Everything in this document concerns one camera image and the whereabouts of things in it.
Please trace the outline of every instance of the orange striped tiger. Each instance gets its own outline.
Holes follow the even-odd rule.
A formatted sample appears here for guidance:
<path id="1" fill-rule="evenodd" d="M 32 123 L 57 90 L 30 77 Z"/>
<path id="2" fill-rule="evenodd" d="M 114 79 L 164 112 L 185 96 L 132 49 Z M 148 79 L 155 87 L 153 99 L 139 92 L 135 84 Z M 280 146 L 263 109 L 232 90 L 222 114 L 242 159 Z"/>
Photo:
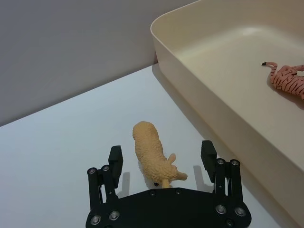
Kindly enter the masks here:
<path id="1" fill-rule="evenodd" d="M 304 71 L 304 65 L 283 66 L 277 73 L 276 63 L 262 63 L 262 66 L 266 65 L 272 65 L 269 76 L 270 83 L 273 84 L 274 88 L 300 96 L 304 100 L 304 77 L 297 76 L 298 71 Z"/>

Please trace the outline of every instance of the gray wall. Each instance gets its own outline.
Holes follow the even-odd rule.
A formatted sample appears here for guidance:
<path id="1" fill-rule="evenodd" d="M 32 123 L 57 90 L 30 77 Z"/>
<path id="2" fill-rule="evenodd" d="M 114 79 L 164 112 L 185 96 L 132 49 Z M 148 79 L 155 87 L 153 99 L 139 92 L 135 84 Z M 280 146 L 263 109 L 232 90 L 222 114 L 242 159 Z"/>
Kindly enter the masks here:
<path id="1" fill-rule="evenodd" d="M 153 63 L 150 24 L 194 0 L 1 0 L 0 125 Z"/>

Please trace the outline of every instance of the white table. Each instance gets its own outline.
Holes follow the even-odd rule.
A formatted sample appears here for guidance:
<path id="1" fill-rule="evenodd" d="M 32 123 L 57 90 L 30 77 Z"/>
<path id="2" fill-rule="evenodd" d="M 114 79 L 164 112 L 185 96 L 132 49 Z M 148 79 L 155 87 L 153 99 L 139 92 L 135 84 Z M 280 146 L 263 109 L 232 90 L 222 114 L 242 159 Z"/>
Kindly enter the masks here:
<path id="1" fill-rule="evenodd" d="M 113 145 L 121 145 L 124 159 L 118 196 L 153 187 L 134 152 L 132 128 L 142 120 L 155 125 L 165 155 L 176 153 L 174 164 L 188 174 L 172 186 L 212 191 L 200 160 L 204 138 L 150 66 L 0 128 L 0 227 L 83 228 L 89 213 L 86 171 L 107 164 Z M 246 169 L 242 177 L 251 228 L 297 227 Z"/>

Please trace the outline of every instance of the yellow toy sheep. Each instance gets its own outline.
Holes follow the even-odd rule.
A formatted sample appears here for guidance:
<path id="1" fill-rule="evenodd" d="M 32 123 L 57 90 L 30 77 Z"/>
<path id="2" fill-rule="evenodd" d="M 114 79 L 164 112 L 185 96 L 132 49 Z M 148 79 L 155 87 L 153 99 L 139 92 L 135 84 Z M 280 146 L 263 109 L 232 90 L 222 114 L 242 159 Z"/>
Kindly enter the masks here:
<path id="1" fill-rule="evenodd" d="M 168 159 L 163 155 L 162 144 L 157 130 L 149 122 L 141 121 L 133 128 L 135 153 L 142 165 L 144 175 L 156 183 L 162 183 L 163 188 L 169 188 L 173 180 L 186 180 L 187 174 L 178 172 L 175 165 L 175 154 Z"/>

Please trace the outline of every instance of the beige plastic bin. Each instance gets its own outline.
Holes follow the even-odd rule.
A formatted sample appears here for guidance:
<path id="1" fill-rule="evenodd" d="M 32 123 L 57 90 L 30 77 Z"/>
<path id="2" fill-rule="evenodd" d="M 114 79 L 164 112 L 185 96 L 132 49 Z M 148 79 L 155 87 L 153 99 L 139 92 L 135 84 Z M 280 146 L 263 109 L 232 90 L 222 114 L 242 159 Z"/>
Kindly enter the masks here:
<path id="1" fill-rule="evenodd" d="M 303 9 L 303 0 L 202 0 L 151 26 L 164 75 L 302 227 L 304 101 L 275 91 L 261 63 L 304 64 Z"/>

